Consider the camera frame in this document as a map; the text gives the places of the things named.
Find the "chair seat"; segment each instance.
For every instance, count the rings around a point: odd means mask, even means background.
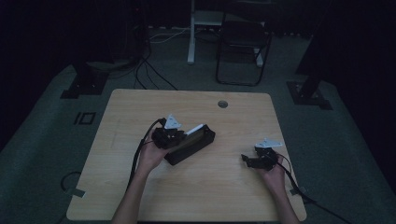
[[[226,21],[221,26],[222,39],[230,46],[263,48],[267,40],[262,25],[245,21]]]

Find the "table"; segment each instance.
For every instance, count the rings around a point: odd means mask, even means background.
[[[223,12],[220,11],[195,10],[195,0],[191,0],[190,43],[187,64],[194,64],[195,62],[195,25],[221,26],[222,16]],[[254,52],[257,54],[259,49],[254,49]],[[261,55],[257,57],[256,64],[258,67],[262,67]]]
[[[221,108],[219,101],[228,106]],[[72,220],[110,220],[126,190],[135,150],[153,121],[173,114],[181,130],[205,123],[215,141],[181,163],[163,161],[149,176],[141,221],[277,220],[274,202],[241,154],[267,137],[283,141],[271,97],[265,93],[114,90],[67,210]],[[287,158],[286,146],[275,150]],[[286,189],[291,184],[286,179]],[[306,218],[300,196],[290,202]]]

